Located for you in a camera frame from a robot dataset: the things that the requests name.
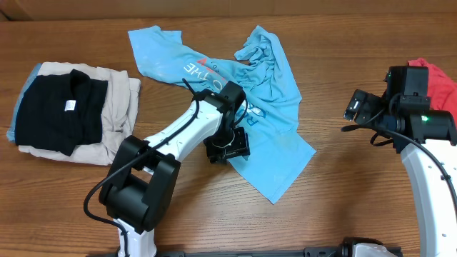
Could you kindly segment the light blue t-shirt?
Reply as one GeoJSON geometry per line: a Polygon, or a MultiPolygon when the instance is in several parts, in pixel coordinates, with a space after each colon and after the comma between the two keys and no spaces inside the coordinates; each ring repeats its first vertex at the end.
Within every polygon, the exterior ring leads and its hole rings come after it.
{"type": "Polygon", "coordinates": [[[251,154],[230,164],[271,203],[276,203],[315,154],[298,134],[301,94],[278,37],[257,26],[234,60],[214,59],[185,46],[180,31],[159,26],[129,32],[141,75],[195,91],[220,92],[228,81],[247,100],[236,113],[251,154]]]}

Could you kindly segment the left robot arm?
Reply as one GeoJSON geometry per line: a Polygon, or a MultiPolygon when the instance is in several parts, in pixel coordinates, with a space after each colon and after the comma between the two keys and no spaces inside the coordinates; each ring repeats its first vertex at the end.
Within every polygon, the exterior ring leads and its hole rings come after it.
{"type": "Polygon", "coordinates": [[[154,229],[169,207],[182,161],[200,144],[211,163],[248,157],[248,135],[236,112],[246,109],[241,86],[194,92],[189,109],[144,140],[124,139],[106,178],[96,186],[109,223],[117,227],[116,256],[155,256],[154,229]]]}

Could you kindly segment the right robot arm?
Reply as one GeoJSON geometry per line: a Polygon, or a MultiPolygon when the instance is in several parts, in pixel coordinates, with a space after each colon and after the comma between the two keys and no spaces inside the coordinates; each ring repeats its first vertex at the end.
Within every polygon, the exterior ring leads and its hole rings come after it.
{"type": "Polygon", "coordinates": [[[456,124],[433,110],[425,66],[392,66],[382,96],[357,89],[344,132],[370,129],[371,145],[391,144],[408,174],[419,225],[421,256],[456,255],[456,124]]]}

